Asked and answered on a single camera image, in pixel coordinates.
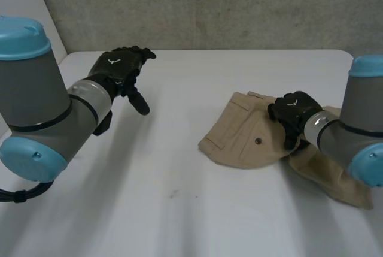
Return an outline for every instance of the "logo on robotic hand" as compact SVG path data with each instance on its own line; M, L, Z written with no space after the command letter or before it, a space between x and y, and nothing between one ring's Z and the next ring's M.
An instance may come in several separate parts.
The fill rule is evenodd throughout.
M295 100L294 103L291 103L291 104L287 104L287 106L297 106L298 105L298 99Z
M115 61L111 61L110 59L108 59L108 62L109 62L110 64L115 64L116 62L119 62L119 61L121 61L121 59L117 59L117 60L115 60Z

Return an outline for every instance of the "gray wall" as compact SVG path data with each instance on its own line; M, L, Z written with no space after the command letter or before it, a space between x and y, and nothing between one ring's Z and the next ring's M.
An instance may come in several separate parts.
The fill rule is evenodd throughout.
M342 49L383 53L383 0L45 0L69 52Z

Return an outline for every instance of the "khaki pants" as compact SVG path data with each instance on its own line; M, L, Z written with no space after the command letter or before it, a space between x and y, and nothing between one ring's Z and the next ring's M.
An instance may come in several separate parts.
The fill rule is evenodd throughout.
M288 164L299 175L315 182L331 198L372 209L370 188L313 145L298 152L286 151L284 128L271 121L267 112L274 101L254 92L234 93L217 123L198 144L200 150L218 164L242 169L262 167L288 156ZM337 108L324 109L340 113Z

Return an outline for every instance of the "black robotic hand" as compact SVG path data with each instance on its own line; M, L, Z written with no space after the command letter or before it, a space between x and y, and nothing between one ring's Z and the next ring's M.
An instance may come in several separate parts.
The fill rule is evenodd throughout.
M135 87L137 76L143 64L156 55L150 49L140 49L138 46L121 47L104 52L100 55L89 72L91 77L102 77L112 81L115 86L115 96L127 96L129 102L142 115L150 112L145 99Z
M268 106L270 118L279 121L285 129L284 147L287 150L294 149L307 120L322 110L322 107L312 97L302 91L288 93L277 98L275 103Z

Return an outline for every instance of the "black cable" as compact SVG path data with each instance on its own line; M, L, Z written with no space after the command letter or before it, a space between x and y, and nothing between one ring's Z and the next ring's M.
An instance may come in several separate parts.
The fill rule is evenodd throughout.
M52 186L53 181L49 183L40 183L29 190L19 190L16 192L10 192L0 189L0 202L15 202L23 203L28 199L40 196Z

